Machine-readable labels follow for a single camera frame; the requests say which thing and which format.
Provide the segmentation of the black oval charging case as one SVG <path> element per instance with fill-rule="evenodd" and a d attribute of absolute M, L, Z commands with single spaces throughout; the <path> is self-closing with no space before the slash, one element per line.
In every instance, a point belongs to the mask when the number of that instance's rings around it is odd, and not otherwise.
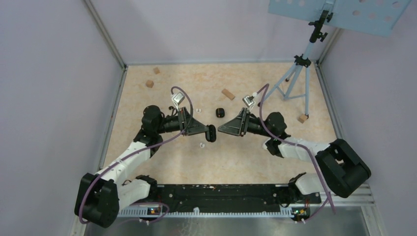
<path fill-rule="evenodd" d="M 206 140 L 210 143 L 214 143 L 217 139 L 216 127 L 214 125 L 208 125 L 208 131 L 206 132 Z"/>

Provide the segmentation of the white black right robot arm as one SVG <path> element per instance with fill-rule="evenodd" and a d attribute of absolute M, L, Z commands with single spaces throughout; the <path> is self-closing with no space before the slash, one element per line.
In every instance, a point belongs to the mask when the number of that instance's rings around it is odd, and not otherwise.
<path fill-rule="evenodd" d="M 330 190 L 347 198 L 371 177 L 371 170 L 347 141 L 336 139 L 325 144 L 291 137 L 280 112 L 265 120 L 243 108 L 237 117 L 218 127 L 221 133 L 244 136 L 246 133 L 268 137 L 264 148 L 273 156 L 312 163 L 318 173 L 302 173 L 291 179 L 289 198 L 301 203 L 309 194 Z"/>

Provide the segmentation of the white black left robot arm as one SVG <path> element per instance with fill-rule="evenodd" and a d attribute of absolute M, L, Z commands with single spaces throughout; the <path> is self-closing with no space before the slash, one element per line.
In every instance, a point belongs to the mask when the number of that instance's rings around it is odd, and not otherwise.
<path fill-rule="evenodd" d="M 161 145 L 174 140 L 163 140 L 163 133 L 178 132 L 176 137 L 203 133 L 208 142 L 216 140 L 215 126 L 202 124 L 185 107 L 176 115 L 164 116 L 158 106 L 150 105 L 143 114 L 141 129 L 128 148 L 106 168 L 95 174 L 86 173 L 81 178 L 74 208 L 80 223 L 107 228 L 113 224 L 118 212 L 132 203 L 141 199 L 152 203 L 157 199 L 158 191 L 151 186 L 151 180 L 139 177 L 129 184 L 124 182 L 136 168 L 155 155 Z"/>

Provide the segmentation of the black case with gold band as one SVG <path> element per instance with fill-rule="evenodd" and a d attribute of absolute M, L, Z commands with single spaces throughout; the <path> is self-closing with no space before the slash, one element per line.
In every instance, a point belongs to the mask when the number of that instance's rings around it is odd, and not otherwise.
<path fill-rule="evenodd" d="M 225 110 L 224 108 L 216 108 L 215 109 L 215 115 L 217 118 L 223 118 L 225 117 Z"/>

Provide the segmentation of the long wooden block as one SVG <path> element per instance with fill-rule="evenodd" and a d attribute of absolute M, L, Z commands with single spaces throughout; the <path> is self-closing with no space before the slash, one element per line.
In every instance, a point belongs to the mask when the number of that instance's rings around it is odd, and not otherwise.
<path fill-rule="evenodd" d="M 235 96 L 230 91 L 228 91 L 227 89 L 223 89 L 222 94 L 225 95 L 230 100 L 235 99 Z"/>

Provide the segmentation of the wooden cube left side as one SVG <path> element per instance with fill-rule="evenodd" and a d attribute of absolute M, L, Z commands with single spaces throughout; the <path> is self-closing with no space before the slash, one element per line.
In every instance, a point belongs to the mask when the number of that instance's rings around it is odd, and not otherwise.
<path fill-rule="evenodd" d="M 154 81 L 153 80 L 147 80 L 146 81 L 146 87 L 147 88 L 153 88 L 154 86 Z"/>

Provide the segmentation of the wooden block under tripod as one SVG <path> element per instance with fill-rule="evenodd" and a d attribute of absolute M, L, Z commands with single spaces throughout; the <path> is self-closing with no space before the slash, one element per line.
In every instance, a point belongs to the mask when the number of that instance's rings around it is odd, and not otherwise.
<path fill-rule="evenodd" d="M 300 123 L 305 123 L 308 119 L 309 119 L 309 115 L 306 115 L 306 114 L 302 114 L 298 117 L 298 121 Z"/>

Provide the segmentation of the light blue tripod stand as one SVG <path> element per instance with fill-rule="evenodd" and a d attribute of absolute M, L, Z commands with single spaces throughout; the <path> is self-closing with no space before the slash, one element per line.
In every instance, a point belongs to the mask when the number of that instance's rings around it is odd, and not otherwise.
<path fill-rule="evenodd" d="M 273 86 L 273 88 L 266 94 L 265 98 L 268 98 L 272 93 L 277 90 L 281 93 L 284 100 L 305 98 L 305 110 L 304 114 L 309 115 L 309 75 L 311 60 L 309 56 L 312 52 L 314 44 L 317 40 L 324 41 L 328 33 L 322 32 L 325 22 L 329 22 L 332 19 L 333 13 L 330 10 L 323 10 L 318 20 L 309 22 L 310 26 L 314 27 L 313 32 L 310 35 L 309 43 L 303 54 L 300 56 L 294 56 L 295 60 L 290 69 L 281 77 L 281 79 Z M 305 92 L 301 95 L 290 96 L 295 83 L 302 70 L 305 70 Z"/>

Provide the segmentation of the light blue perforated panel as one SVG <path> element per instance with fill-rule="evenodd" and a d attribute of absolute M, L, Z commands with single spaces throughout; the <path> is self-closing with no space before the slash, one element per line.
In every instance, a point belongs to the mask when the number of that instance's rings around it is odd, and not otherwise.
<path fill-rule="evenodd" d="M 268 13 L 314 22 L 323 11 L 327 26 L 388 37 L 410 0 L 271 0 Z"/>

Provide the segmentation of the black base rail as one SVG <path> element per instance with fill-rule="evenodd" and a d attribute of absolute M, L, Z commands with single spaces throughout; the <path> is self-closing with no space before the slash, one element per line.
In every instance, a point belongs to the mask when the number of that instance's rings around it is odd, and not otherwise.
<path fill-rule="evenodd" d="M 294 204 L 320 204 L 319 193 L 302 195 L 287 184 L 159 184 L 139 203 L 164 203 L 171 213 L 279 212 Z"/>

